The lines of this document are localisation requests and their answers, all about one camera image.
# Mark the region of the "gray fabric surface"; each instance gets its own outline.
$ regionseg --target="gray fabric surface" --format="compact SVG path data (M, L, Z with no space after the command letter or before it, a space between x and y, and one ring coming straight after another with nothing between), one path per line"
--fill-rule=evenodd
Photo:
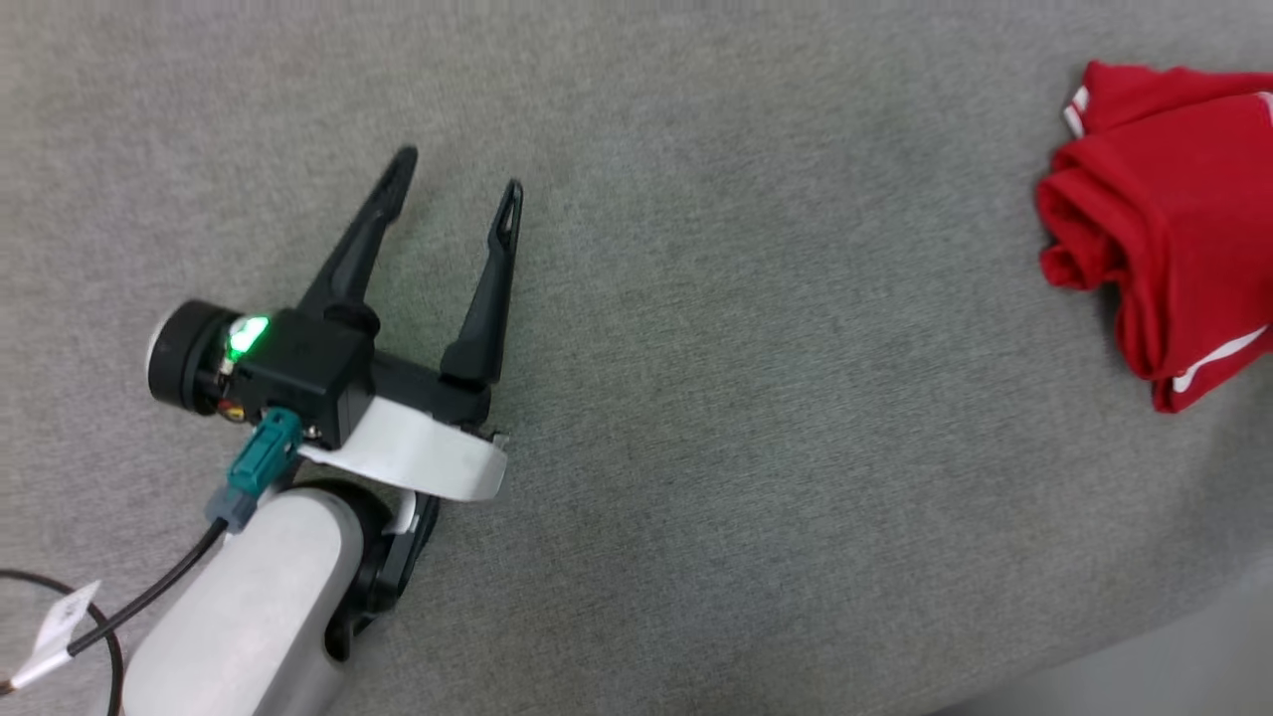
M336 716L918 713L1273 545L1273 362L1153 413L1113 297L1040 276L1031 203L1086 60L1273 69L1267 0L113 5L0 10L0 564L112 612L186 550L244 433L149 399L151 327L294 302L406 141L396 353L439 358L526 185L512 465L446 508ZM45 604L0 585L5 668ZM80 661L0 711L94 712Z

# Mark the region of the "green led light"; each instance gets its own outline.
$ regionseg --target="green led light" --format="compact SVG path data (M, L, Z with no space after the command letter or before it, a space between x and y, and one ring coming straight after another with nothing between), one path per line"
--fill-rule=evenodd
M233 327L234 333L230 334L227 341L228 349L225 350L225 357L230 361L238 361L251 350L252 344L256 343L256 339L261 338L265 329L270 327L270 319L266 316L252 316Z

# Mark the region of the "white label tag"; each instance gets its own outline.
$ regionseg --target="white label tag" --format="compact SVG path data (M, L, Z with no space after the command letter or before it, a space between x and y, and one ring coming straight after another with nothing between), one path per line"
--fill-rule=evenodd
M75 590L48 608L31 659L9 679L13 688L19 689L71 660L66 646L71 643L75 627L88 614L88 605L99 586L102 580Z
M34 651L38 652L55 642L57 643L57 648L66 648L66 645L71 642L71 632L75 631L75 626L80 623L80 619L88 614L88 605L93 601L93 595L97 594L97 587L99 586L102 586L102 580L84 585L55 601L48 608L48 614L45 615L45 623L39 626L39 636L36 637Z

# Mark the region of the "camera lens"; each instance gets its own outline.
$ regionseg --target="camera lens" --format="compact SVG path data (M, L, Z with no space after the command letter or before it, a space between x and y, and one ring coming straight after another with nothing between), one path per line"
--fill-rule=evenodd
M187 301L159 327L146 361L150 395L200 415L216 410L213 391L227 327L239 313L202 301Z

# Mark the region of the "red cloth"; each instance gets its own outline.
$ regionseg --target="red cloth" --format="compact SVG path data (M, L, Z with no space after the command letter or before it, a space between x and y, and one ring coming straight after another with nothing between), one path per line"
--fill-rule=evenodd
M1176 413L1273 352L1273 74L1092 62L1083 87L1086 136L1039 185L1043 273L1119 285L1119 348Z

